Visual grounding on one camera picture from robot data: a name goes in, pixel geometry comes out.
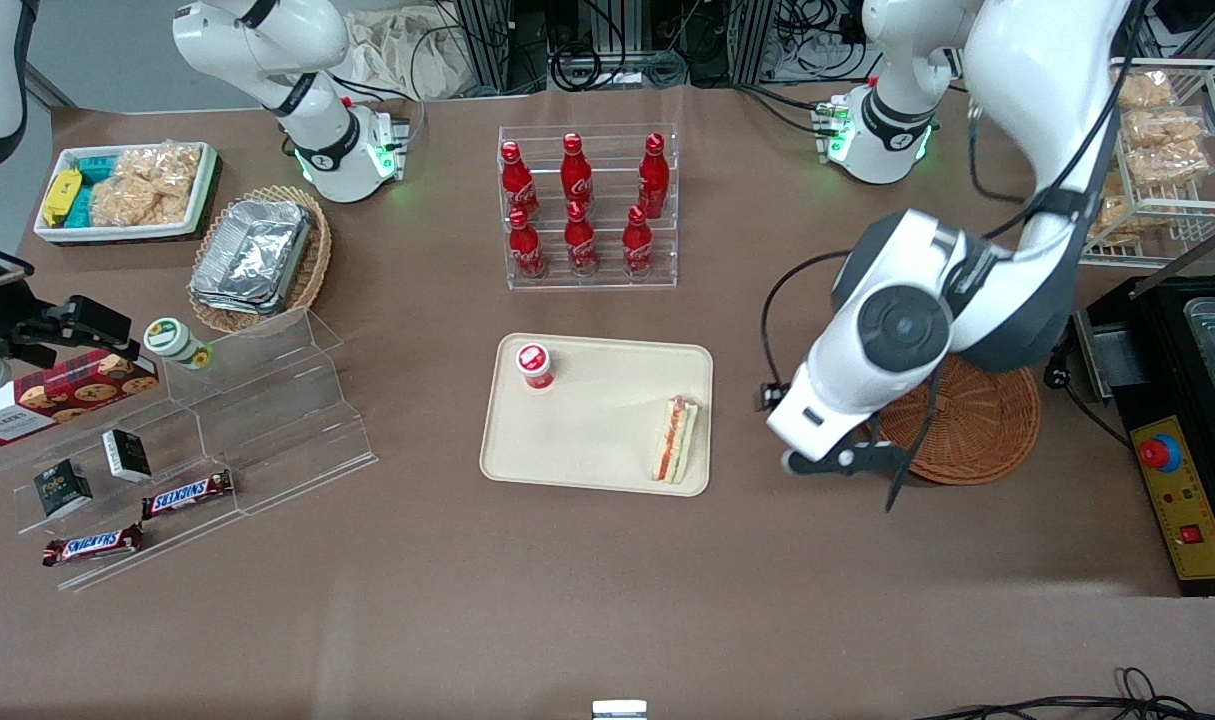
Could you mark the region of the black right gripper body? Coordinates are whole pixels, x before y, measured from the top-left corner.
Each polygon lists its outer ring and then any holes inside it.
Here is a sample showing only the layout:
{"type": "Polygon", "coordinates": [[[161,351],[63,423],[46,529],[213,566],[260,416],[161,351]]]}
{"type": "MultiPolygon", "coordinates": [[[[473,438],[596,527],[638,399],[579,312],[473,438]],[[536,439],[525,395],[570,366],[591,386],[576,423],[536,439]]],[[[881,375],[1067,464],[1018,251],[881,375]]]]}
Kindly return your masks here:
{"type": "Polygon", "coordinates": [[[98,348],[132,361],[131,321],[90,297],[51,304],[28,287],[35,268],[0,251],[0,357],[49,370],[55,347],[98,348]]]}

